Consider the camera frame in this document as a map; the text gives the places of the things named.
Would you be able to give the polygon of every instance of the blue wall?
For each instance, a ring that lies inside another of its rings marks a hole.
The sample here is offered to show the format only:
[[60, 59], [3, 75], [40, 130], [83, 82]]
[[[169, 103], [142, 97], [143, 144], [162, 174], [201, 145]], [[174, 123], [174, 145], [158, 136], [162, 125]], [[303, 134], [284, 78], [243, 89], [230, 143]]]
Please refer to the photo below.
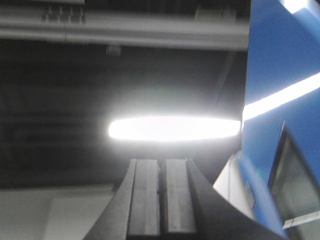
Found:
[[[245, 104], [319, 72], [320, 8], [312, 11], [304, 8], [291, 14], [278, 0], [252, 0]], [[268, 190], [284, 121], [320, 183], [320, 89], [317, 89], [244, 122], [238, 162], [257, 199]], [[276, 226], [279, 223], [270, 221], [277, 218], [275, 212], [269, 211], [262, 200], [257, 201], [253, 210], [259, 222], [283, 234]]]

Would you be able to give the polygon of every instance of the ceiling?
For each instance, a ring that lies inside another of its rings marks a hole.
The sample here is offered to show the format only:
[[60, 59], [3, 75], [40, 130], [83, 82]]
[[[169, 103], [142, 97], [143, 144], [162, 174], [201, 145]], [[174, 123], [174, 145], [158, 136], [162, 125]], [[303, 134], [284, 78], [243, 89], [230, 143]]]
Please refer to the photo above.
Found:
[[[199, 3], [85, 1], [93, 9], [146, 12], [149, 4], [150, 12], [179, 14], [194, 14]], [[245, 0], [201, 4], [249, 14]], [[120, 54], [108, 54], [106, 49], [0, 40], [1, 188], [118, 184], [132, 158], [191, 158], [213, 182], [240, 149], [240, 134], [152, 143], [111, 139], [107, 128], [120, 118], [147, 115], [241, 120], [247, 52], [121, 46]]]

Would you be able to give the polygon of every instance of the duct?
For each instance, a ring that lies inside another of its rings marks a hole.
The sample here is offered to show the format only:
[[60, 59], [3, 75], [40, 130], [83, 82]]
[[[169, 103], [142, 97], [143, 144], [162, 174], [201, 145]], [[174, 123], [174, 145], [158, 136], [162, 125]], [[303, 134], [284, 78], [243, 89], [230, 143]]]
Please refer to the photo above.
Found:
[[87, 10], [83, 21], [45, 18], [41, 7], [0, 7], [0, 38], [71, 44], [247, 51], [248, 21]]

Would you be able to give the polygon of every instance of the beam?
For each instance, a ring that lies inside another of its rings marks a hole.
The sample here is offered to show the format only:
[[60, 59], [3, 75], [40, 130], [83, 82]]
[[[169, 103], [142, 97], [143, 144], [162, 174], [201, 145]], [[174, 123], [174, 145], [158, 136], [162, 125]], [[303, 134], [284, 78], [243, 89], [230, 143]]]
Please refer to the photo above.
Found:
[[160, 239], [159, 167], [157, 160], [136, 160], [127, 239]]
[[87, 10], [85, 22], [45, 20], [41, 7], [0, 7], [0, 38], [72, 44], [247, 51], [249, 21]]
[[188, 183], [186, 161], [166, 159], [164, 173], [163, 210], [166, 240], [196, 239], [197, 228]]

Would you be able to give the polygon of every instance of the bright light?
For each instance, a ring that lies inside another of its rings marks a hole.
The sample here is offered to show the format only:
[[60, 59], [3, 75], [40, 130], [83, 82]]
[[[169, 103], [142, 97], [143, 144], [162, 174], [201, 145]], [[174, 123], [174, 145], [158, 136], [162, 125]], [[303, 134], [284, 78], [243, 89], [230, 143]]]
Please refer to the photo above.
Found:
[[243, 121], [264, 114], [320, 88], [320, 72], [244, 107]]
[[291, 14], [308, 6], [308, 0], [281, 0], [280, 2]]
[[151, 116], [114, 121], [110, 137], [141, 141], [183, 141], [234, 136], [240, 121], [215, 118]]

